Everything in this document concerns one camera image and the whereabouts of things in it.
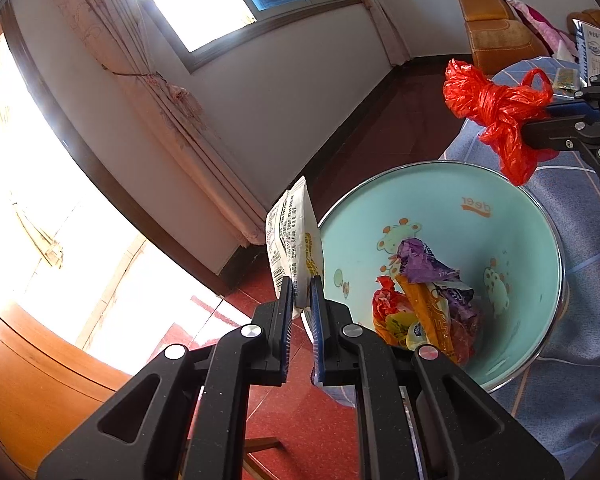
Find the triangular cutout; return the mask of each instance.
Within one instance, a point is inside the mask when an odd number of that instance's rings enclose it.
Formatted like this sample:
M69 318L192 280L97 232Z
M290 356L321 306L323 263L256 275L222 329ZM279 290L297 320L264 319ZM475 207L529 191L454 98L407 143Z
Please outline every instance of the triangular cutout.
M456 412L462 437L468 444L480 442L499 432L501 424L482 406L461 383L451 376L442 379L445 390Z
M98 430L128 444L138 437L149 404L160 384L160 377L151 374L129 392L98 423Z

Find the orange logo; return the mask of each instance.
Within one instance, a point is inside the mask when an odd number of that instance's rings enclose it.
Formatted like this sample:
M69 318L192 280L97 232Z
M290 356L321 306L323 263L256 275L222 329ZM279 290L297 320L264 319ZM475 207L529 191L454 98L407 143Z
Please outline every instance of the orange logo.
M484 202L476 202L473 198L462 197L462 209L465 211L473 211L480 216L489 218L491 216L491 206Z

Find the wooden stool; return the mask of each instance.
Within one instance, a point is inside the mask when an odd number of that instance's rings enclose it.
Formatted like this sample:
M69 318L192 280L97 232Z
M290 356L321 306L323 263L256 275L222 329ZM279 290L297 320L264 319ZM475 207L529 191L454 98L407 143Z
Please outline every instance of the wooden stool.
M266 436L264 438L245 438L244 439L244 455L242 457L242 468L253 476L254 480L274 480L260 464L258 464L250 453L256 453L272 447L281 447L282 444L274 436Z

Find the blue and white package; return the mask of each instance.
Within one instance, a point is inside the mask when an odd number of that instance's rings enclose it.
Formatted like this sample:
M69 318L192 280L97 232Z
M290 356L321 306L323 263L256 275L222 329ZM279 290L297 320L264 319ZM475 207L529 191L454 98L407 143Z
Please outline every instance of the blue and white package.
M600 74L600 29L589 23L573 20L578 41L580 77L589 84L590 78Z

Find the bucket rim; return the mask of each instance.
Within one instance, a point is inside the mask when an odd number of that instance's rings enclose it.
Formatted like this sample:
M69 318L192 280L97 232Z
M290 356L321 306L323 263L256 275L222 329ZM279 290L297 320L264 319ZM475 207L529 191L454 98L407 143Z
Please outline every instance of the bucket rim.
M540 355L540 352L546 346L546 344L547 344L547 342L549 340L549 337L551 336L551 333L552 333L552 331L555 328L556 322L559 319L558 314L560 314L560 313L562 313L564 311L564 307L565 307L565 295L566 295L566 293L568 291L568 287L566 286L566 270L565 270L565 267L564 267L564 256L563 256L563 254L564 254L564 247L562 245L562 240L560 238L560 234L558 232L558 229L557 229L557 227L556 227L553 219L549 216L549 213L544 208L544 206L542 206L542 204L538 201L538 199L536 199L536 197L533 196L533 194L526 187L524 187L524 186L514 186L499 171L492 170L491 168L485 168L484 166L480 166L478 164L472 164L470 162L463 162L461 160L424 160L422 162L413 162L411 164L404 164L402 166L396 166L395 168L391 168L390 170L386 170L386 171L383 171L381 173L378 173L378 174L376 174L376 175L374 175L374 176L366 179L364 182L358 184L357 186L353 187L349 191L347 191L322 216L322 218L318 222L318 229L323 226L323 224L326 222L326 220L328 219L328 217L333 213L333 211L342 202L344 202L350 195L352 195L353 193L355 193L361 187L366 186L366 184L369 184L370 182L373 182L374 180L376 180L376 179L378 179L378 178L380 178L382 176L385 176L385 175L387 175L389 173L393 173L394 171L400 171L400 170L403 170L404 168L412 168L412 167L415 167L415 166L423 166L425 164L457 164L457 165L460 165L460 166L470 166L472 168L477 168L479 170L484 170L484 171L487 171L489 173L492 173L492 174L496 175L500 179L504 180L511 187L513 187L513 188L519 190L520 192L522 192L524 195L527 196L527 198L529 200L531 200L531 203L533 205L535 205L540 210L540 212L542 213L542 216L544 217L545 221L549 225L549 229L550 229L550 231L551 231L551 233L552 233L552 235L554 237L554 245L555 245L555 249L556 249L556 252L557 252L557 255L558 255L558 269L559 269L559 273L560 273L560 283L558 284L557 299L556 299L556 302L554 304L554 307L553 307L552 313L551 313L551 321L550 321L549 326L547 327L546 331L542 335L540 341L538 342L538 344L536 345L536 347L533 349L533 351L531 352L531 354L529 354L528 358L525 359L525 361L520 366L518 366L514 370L511 370L508 374L506 374L503 378L501 378L501 380L499 380L497 383L491 385L486 390L487 393L493 393L496 390L498 390L501 387L503 387L505 384L510 383L513 379L515 379L516 377L518 377L529 366L531 366L531 363L533 361L535 361L536 358ZM311 329L310 329L310 326L311 326L311 312L308 309L305 309L305 310L302 311L301 317L302 317L302 324L304 325L304 330L307 333L307 335L308 335L309 340L311 341L311 343L313 343L314 342L314 337L313 337L313 334L312 334Z

